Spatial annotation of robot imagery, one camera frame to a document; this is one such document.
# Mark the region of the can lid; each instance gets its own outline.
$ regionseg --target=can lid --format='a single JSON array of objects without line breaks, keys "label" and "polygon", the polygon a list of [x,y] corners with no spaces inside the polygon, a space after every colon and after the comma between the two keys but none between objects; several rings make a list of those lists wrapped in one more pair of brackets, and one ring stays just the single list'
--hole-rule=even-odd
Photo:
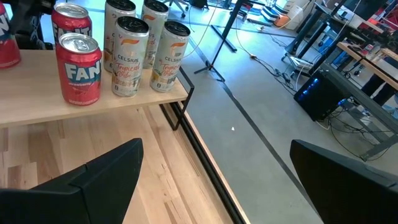
[{"label": "can lid", "polygon": [[149,30],[146,22],[131,16],[119,17],[118,25],[127,31],[135,33],[146,33]]},{"label": "can lid", "polygon": [[60,45],[68,51],[87,54],[94,52],[98,48],[98,43],[94,38],[84,34],[67,33],[60,37]]},{"label": "can lid", "polygon": [[134,11],[136,10],[136,5],[130,0],[106,0],[110,6],[115,7],[123,11]]},{"label": "can lid", "polygon": [[188,37],[191,34],[188,27],[179,22],[168,21],[164,23],[164,27],[171,33],[182,37]]},{"label": "can lid", "polygon": [[54,9],[58,13],[67,17],[85,18],[88,16],[88,11],[84,7],[73,3],[57,3],[54,5]]},{"label": "can lid", "polygon": [[146,0],[145,6],[156,12],[167,12],[169,8],[162,2],[156,0]]}]

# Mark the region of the computer tower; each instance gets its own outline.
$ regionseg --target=computer tower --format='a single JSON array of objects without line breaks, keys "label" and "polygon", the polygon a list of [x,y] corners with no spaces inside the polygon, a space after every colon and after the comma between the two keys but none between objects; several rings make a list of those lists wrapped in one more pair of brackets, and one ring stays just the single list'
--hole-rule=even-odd
[{"label": "computer tower", "polygon": [[294,95],[294,100],[313,121],[323,120],[350,97],[350,93],[336,86],[329,72],[317,71]]}]

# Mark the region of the white energy drink can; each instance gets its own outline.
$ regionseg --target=white energy drink can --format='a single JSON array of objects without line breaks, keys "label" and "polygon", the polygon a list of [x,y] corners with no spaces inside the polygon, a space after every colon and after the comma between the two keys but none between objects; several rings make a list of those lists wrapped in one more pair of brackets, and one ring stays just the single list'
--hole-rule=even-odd
[{"label": "white energy drink can", "polygon": [[103,65],[108,72],[112,72],[115,23],[121,16],[135,17],[136,5],[130,0],[106,0]]},{"label": "white energy drink can", "polygon": [[154,66],[157,46],[168,14],[169,8],[165,4],[156,0],[146,0],[144,2],[141,19],[149,26],[149,38],[144,68],[152,68],[152,66]]},{"label": "white energy drink can", "polygon": [[187,48],[190,30],[179,22],[165,22],[160,36],[150,86],[161,92],[170,91]]},{"label": "white energy drink can", "polygon": [[137,94],[149,36],[148,24],[122,16],[116,22],[112,91],[119,96]]}]

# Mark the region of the tripod stand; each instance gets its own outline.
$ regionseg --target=tripod stand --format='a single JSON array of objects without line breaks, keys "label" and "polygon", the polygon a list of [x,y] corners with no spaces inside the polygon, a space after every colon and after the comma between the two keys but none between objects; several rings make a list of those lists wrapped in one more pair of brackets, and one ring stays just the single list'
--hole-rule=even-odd
[{"label": "tripod stand", "polygon": [[216,53],[212,63],[210,63],[209,61],[206,61],[205,62],[206,67],[195,71],[194,74],[200,73],[200,72],[205,71],[205,70],[209,70],[211,72],[215,72],[217,74],[217,76],[220,78],[220,79],[217,79],[217,81],[225,82],[224,77],[214,67],[214,63],[216,62],[217,56],[220,53],[221,48],[223,47],[223,45],[224,45],[224,43],[226,41],[226,37],[228,36],[229,30],[231,29],[231,27],[232,27],[232,25],[233,25],[233,23],[235,21],[235,18],[238,15],[238,12],[239,12],[239,10],[240,10],[240,8],[242,6],[243,1],[244,0],[238,0],[236,2],[235,7],[232,10],[231,16],[229,17],[228,22],[226,23],[225,30],[224,30],[223,35],[222,35],[223,41],[221,42],[221,45],[218,48],[217,53]]}]

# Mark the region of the gray concrete floor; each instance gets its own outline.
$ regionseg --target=gray concrete floor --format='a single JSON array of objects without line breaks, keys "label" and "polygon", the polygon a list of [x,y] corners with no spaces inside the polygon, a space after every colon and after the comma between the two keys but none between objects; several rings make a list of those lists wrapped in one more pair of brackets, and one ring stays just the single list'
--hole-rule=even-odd
[{"label": "gray concrete floor", "polygon": [[[102,47],[104,1],[74,0],[73,2],[89,8],[90,17],[94,23],[93,37]],[[136,2],[136,5],[137,12],[140,14],[142,3]],[[191,21],[207,24],[213,10],[214,8],[209,11],[192,8]],[[179,19],[179,16],[178,8],[173,6],[170,18]],[[228,11],[217,9],[212,24],[224,26],[228,17]],[[187,15],[183,22],[187,23],[188,20]],[[53,42],[50,17],[44,16],[42,24],[45,41]],[[240,20],[234,26],[246,30],[257,28],[255,25],[242,23]],[[191,34],[192,39],[199,43],[206,27],[191,25],[191,28],[194,30]],[[267,29],[273,34],[295,35],[291,30],[275,29],[275,27]],[[226,85],[289,169],[295,174],[289,158],[292,139],[302,139],[353,157],[336,142],[330,130],[321,128],[307,116],[293,100],[292,95],[277,83],[264,67],[249,58],[239,45],[237,36],[242,46],[250,53],[257,55],[282,72],[286,71],[290,74],[289,64],[280,60],[284,50],[272,41],[270,35],[232,29],[228,39],[238,48],[238,51],[232,53],[227,47],[223,47],[215,67],[225,77]],[[292,38],[288,37],[274,37],[285,44],[292,41]],[[212,60],[220,43],[220,38],[211,28],[208,28],[199,49],[206,58]],[[185,55],[192,52],[193,48],[194,46],[189,45]],[[312,60],[316,55],[317,52],[310,49],[304,58]],[[215,76],[210,72],[193,74],[195,70],[204,66],[205,64],[196,52],[190,54],[182,62],[183,69],[195,84],[195,92],[188,112],[250,221],[252,223],[321,223],[313,208],[215,80]],[[368,72],[363,72],[356,79],[364,83],[370,75]],[[298,87],[306,80],[307,78],[300,77]],[[347,114],[343,113],[341,118],[359,127]],[[343,128],[339,123],[333,124]],[[336,133],[336,137],[355,154],[360,154],[371,147],[370,143],[360,135]],[[368,164],[398,174],[396,158],[398,158],[398,150],[394,146],[385,156]]]}]

